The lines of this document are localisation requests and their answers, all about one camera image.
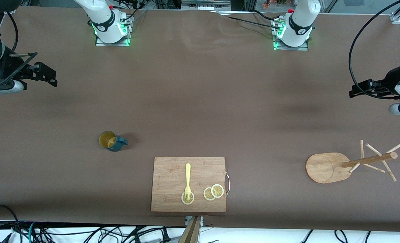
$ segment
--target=mug handle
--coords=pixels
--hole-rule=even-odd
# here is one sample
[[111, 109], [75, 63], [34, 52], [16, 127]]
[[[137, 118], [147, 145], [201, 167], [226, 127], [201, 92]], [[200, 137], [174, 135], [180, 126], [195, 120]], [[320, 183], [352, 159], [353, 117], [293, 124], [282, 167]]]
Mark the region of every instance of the mug handle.
[[118, 137], [118, 140], [117, 140], [118, 142], [120, 142], [120, 143], [123, 143], [124, 145], [127, 145], [128, 144], [128, 141], [125, 139], [125, 138], [123, 138], [123, 137]]

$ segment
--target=fork handle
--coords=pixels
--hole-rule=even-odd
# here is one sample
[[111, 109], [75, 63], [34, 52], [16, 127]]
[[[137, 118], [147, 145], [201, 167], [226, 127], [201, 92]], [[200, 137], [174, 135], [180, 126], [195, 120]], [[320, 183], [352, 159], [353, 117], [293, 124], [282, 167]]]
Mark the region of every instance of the fork handle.
[[187, 176], [187, 186], [190, 186], [190, 174], [191, 174], [191, 164], [187, 163], [185, 165], [185, 175]]

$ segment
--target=cutting board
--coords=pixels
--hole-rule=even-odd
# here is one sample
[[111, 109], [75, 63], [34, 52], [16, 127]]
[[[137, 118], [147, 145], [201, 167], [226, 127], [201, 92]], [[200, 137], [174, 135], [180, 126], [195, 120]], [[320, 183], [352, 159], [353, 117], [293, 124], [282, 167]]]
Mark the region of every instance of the cutting board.
[[[182, 203], [181, 196], [186, 186], [185, 165], [191, 164], [190, 188], [194, 202]], [[220, 184], [225, 188], [226, 159], [221, 157], [155, 157], [153, 168], [152, 204], [153, 212], [225, 212], [226, 195], [215, 200], [206, 200], [206, 187]]]

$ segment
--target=teal cable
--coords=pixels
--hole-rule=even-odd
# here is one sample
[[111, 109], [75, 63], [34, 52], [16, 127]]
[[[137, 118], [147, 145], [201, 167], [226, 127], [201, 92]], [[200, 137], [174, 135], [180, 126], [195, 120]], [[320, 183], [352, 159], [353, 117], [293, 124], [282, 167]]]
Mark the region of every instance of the teal cable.
[[32, 235], [32, 227], [34, 226], [34, 223], [31, 223], [31, 226], [29, 226], [29, 231], [28, 231], [29, 243], [32, 243], [31, 235]]

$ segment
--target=black band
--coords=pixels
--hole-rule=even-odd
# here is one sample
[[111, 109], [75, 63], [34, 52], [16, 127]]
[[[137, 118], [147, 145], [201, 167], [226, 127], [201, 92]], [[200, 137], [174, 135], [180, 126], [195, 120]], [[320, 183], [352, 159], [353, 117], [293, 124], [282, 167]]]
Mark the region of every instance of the black band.
[[297, 35], [304, 35], [309, 29], [311, 29], [311, 26], [312, 26], [312, 24], [307, 27], [298, 26], [293, 21], [293, 14], [291, 14], [290, 17], [288, 18], [288, 23], [290, 24], [290, 27], [292, 29], [294, 29], [294, 31], [296, 32]]
[[100, 32], [106, 32], [109, 26], [111, 26], [115, 22], [115, 13], [113, 11], [110, 12], [112, 12], [112, 16], [110, 16], [109, 20], [107, 20], [104, 23], [99, 24], [91, 20], [92, 24], [95, 26], [95, 29], [97, 29]]

